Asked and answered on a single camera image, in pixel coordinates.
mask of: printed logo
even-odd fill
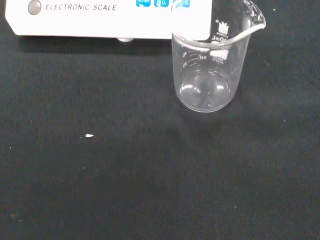
[[[183,8],[189,8],[190,7],[190,0],[182,0],[180,3],[180,7]]]
[[[229,26],[226,22],[219,22],[219,33],[227,35],[229,31]]]

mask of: white speck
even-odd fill
[[[264,63],[265,63],[265,64],[267,64],[268,66],[270,66],[270,64],[269,64],[269,63],[267,63],[267,61],[266,61],[266,60],[263,60],[263,61],[264,61]]]

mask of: scale button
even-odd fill
[[[28,5],[28,11],[31,15],[37,15],[41,11],[41,2],[32,0]]]

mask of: beaker base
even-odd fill
[[[223,109],[235,95],[231,79],[211,70],[194,71],[186,75],[177,96],[187,108],[212,113]]]

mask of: white electronic scale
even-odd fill
[[[171,39],[171,6],[176,0],[6,0],[5,18],[19,36]],[[183,0],[201,21],[208,0]]]

